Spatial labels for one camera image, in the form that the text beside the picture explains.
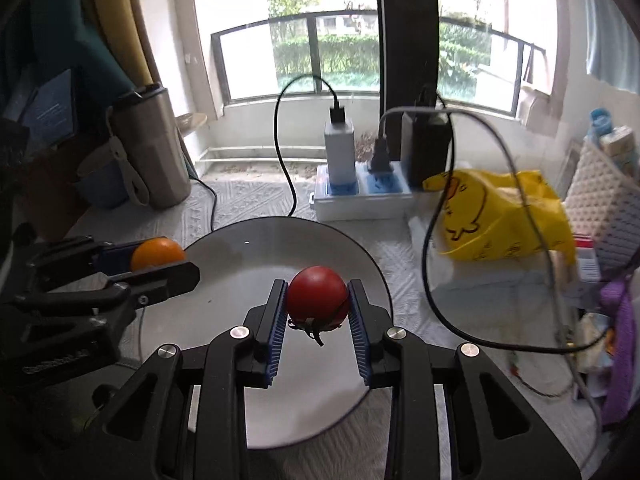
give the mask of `silver screw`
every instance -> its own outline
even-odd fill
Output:
[[[235,326],[229,331],[229,334],[234,339],[244,339],[249,335],[249,329],[245,326]]]
[[[176,352],[177,352],[177,349],[175,348],[174,345],[162,345],[158,349],[158,355],[162,359],[169,359],[169,358],[173,357]]]
[[[386,334],[391,339],[404,339],[406,337],[406,330],[404,328],[400,328],[398,326],[393,326],[389,330],[386,331]]]
[[[107,324],[107,320],[104,319],[103,317],[92,317],[89,320],[89,323],[91,323],[92,326],[95,326],[95,327],[105,326]]]
[[[480,353],[480,349],[473,343],[464,343],[460,351],[467,357],[476,357]]]

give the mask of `plate rim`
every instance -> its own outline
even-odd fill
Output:
[[[316,220],[308,220],[306,218],[299,218],[299,217],[296,217],[296,216],[258,216],[256,218],[247,218],[245,220],[240,220],[238,222],[232,222],[231,224],[227,224],[227,225],[222,226],[222,227],[220,227],[218,229],[210,231],[209,233],[205,234],[204,236],[198,238],[196,241],[194,241],[191,244],[189,244],[188,246],[186,246],[184,248],[184,251],[186,252],[191,246],[194,246],[199,241],[204,240],[204,238],[207,238],[207,237],[209,237],[209,236],[211,236],[213,234],[216,234],[216,233],[218,233],[220,231],[223,231],[224,229],[226,229],[228,227],[232,227],[232,226],[235,226],[237,224],[242,224],[242,223],[245,223],[245,222],[257,222],[257,221],[266,221],[266,220],[273,221],[274,219],[279,219],[279,220],[284,220],[284,221],[295,221],[295,222],[308,222],[310,224],[314,224],[316,226],[320,226],[321,228],[328,228],[328,229],[331,229],[333,231],[336,231],[339,235],[342,235],[345,238],[348,238],[351,242],[353,242],[359,248],[361,248],[362,251],[369,258],[371,263],[373,263],[373,265],[376,267],[376,270],[378,271],[378,274],[380,275],[380,278],[382,279],[382,282],[385,284],[386,296],[387,296],[387,298],[389,300],[389,315],[391,316],[391,323],[394,322],[394,304],[393,304],[393,301],[392,301],[392,298],[391,298],[391,291],[389,290],[389,285],[386,282],[385,275],[382,273],[382,269],[380,269],[380,266],[378,265],[377,261],[375,259],[373,259],[373,256],[371,256],[369,251],[367,251],[357,240],[354,240],[354,238],[350,237],[347,233],[342,232],[342,231],[340,231],[340,229],[338,229],[336,227],[333,227],[331,225],[327,225],[327,224],[324,224],[322,222],[318,222]],[[294,442],[289,442],[288,444],[283,444],[282,446],[252,447],[252,448],[248,448],[248,449],[256,449],[256,450],[259,450],[259,449],[286,449],[287,447],[298,446],[299,444],[303,444],[305,442],[309,442],[310,440],[313,440],[313,439],[319,437],[320,435],[325,434],[327,431],[332,430],[333,428],[338,426],[338,424],[342,423],[345,418],[350,416],[351,413],[353,413],[364,402],[364,400],[367,397],[369,397],[369,394],[371,392],[372,392],[372,389],[369,388],[367,390],[367,392],[360,398],[360,400],[347,413],[345,413],[338,420],[336,420],[333,424],[331,424],[330,426],[327,426],[326,428],[324,428],[324,430],[320,431],[319,433],[316,433],[315,435],[308,436],[306,438],[302,438],[301,440],[296,440]]]

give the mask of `thermos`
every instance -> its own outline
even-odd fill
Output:
[[[166,88],[154,83],[119,97],[110,120],[154,208],[174,206],[189,196],[191,184]]]

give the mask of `yellow plastic bag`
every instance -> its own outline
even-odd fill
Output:
[[[518,177],[549,249],[561,251],[569,264],[574,263],[574,237],[560,199],[539,171],[521,171]],[[441,173],[422,186],[437,191],[446,183],[447,173]],[[541,250],[510,174],[455,170],[443,211],[449,249],[443,254],[455,260],[498,260]]]

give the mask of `red tomato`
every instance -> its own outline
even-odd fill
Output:
[[[287,312],[295,323],[322,320],[323,330],[340,325],[349,313],[349,293],[342,278],[328,267],[307,267],[291,280]]]

